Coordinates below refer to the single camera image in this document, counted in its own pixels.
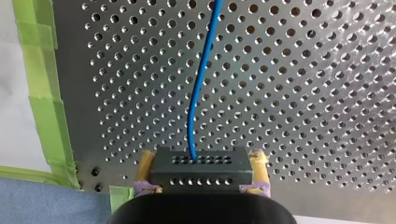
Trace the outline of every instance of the black object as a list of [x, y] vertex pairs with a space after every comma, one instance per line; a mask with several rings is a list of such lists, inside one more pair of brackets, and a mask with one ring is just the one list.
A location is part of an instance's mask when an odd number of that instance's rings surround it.
[[253, 170], [244, 147], [233, 151], [202, 151], [193, 161], [188, 152], [160, 147], [150, 169], [149, 182], [166, 193], [239, 192], [251, 184]]
[[254, 194], [150, 194], [120, 207], [110, 224], [296, 224], [279, 203]]

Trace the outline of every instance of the perforated metal panel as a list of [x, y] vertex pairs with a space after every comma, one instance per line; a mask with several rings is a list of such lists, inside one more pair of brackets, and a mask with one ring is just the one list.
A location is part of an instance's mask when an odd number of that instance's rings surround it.
[[[131, 186], [143, 149], [186, 150], [213, 4], [54, 1], [85, 190]], [[225, 1], [221, 12], [197, 107], [198, 148], [263, 148], [274, 197], [295, 214], [396, 218], [396, 5], [247, 0]], [[375, 209], [363, 213], [369, 203]]]

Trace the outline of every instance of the white surface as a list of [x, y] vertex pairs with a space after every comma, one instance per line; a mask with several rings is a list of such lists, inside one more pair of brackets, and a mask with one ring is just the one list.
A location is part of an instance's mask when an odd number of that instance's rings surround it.
[[368, 224], [363, 222], [350, 222], [343, 220], [318, 218], [318, 217], [299, 217], [294, 216], [298, 224]]
[[35, 128], [12, 0], [0, 0], [0, 166], [50, 173]]

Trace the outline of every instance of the cable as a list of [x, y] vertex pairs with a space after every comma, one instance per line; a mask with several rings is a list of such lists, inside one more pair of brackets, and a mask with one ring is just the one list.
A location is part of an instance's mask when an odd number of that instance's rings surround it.
[[206, 63], [207, 63], [207, 60], [209, 59], [210, 50], [211, 50], [212, 44], [213, 44], [213, 39], [215, 38], [215, 34], [216, 34], [216, 28], [219, 23], [218, 17], [220, 14], [221, 5], [222, 5], [222, 0], [215, 0], [215, 7], [213, 8], [212, 16], [210, 17], [209, 31], [207, 32], [207, 35], [206, 35], [204, 51], [202, 53], [201, 61], [199, 63], [198, 75], [197, 75], [197, 78], [195, 79], [194, 89], [192, 90], [192, 96], [191, 96], [191, 101], [190, 101], [189, 115], [188, 115], [188, 122], [187, 122], [187, 136], [188, 136], [188, 141], [189, 141], [190, 156], [194, 161], [196, 161], [196, 159], [197, 159], [197, 154], [196, 154], [196, 150], [195, 150], [194, 133], [193, 133], [195, 109], [196, 109], [196, 105], [197, 105], [198, 98], [200, 95], [199, 92], [201, 90], [202, 83], [203, 83], [204, 77], [205, 77]]

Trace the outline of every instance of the metal sheet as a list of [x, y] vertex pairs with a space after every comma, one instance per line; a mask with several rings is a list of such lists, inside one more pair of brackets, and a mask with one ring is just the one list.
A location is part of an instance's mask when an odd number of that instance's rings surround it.
[[[145, 148], [186, 149], [212, 5], [54, 1], [85, 190], [131, 186]], [[296, 215], [394, 220], [395, 15], [389, 0], [225, 1], [197, 107], [198, 148], [264, 148], [274, 197]]]

